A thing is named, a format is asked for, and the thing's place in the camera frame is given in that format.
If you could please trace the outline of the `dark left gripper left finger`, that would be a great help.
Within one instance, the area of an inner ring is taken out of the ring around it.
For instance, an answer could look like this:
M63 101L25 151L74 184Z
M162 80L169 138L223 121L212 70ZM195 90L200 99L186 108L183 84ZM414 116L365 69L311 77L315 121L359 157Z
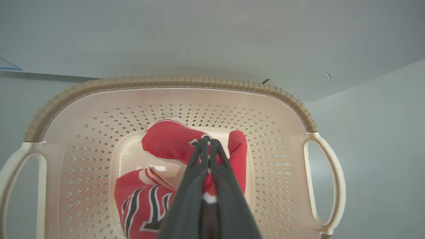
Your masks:
M202 138L187 164L158 239L200 239L203 187L208 175L209 139Z

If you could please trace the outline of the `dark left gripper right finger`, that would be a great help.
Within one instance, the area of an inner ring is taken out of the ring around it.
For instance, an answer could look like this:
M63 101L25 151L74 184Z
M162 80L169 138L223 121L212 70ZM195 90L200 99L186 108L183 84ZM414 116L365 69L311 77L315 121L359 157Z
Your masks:
M261 239L261 233L240 189L224 149L211 140L212 180L217 187L220 237L222 239Z

